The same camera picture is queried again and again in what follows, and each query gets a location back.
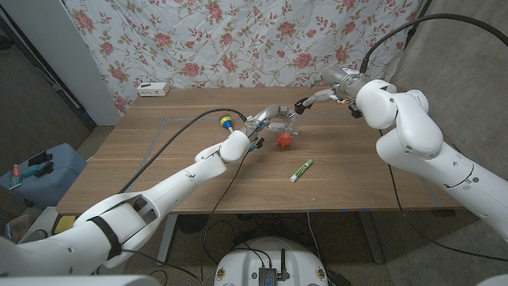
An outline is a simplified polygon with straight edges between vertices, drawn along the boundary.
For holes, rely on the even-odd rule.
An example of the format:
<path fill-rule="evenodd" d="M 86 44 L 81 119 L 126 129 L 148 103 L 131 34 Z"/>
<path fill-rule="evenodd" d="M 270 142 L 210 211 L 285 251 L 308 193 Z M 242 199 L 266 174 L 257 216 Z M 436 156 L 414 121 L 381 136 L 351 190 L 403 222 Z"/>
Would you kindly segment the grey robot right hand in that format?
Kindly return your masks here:
<path fill-rule="evenodd" d="M 313 88 L 319 83 L 327 83 L 330 88 L 318 91 L 309 98 L 299 100 L 295 103 L 294 110 L 297 114 L 302 114 L 305 109 L 311 108 L 314 103 L 329 100 L 353 104 L 359 90 L 370 81 L 369 77 L 356 70 L 326 68 L 310 81 L 309 88 Z"/>

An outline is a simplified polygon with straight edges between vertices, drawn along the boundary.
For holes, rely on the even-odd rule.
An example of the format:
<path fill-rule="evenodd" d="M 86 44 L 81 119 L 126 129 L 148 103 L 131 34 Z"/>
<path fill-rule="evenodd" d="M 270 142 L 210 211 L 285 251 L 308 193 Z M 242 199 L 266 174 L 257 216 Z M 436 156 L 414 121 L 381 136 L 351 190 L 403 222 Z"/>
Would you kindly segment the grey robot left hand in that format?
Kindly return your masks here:
<path fill-rule="evenodd" d="M 257 115 L 247 117 L 245 127 L 241 129 L 241 132 L 247 136 L 250 142 L 254 142 L 264 128 L 276 133 L 298 135 L 298 117 L 299 115 L 293 108 L 273 104 L 261 110 Z"/>

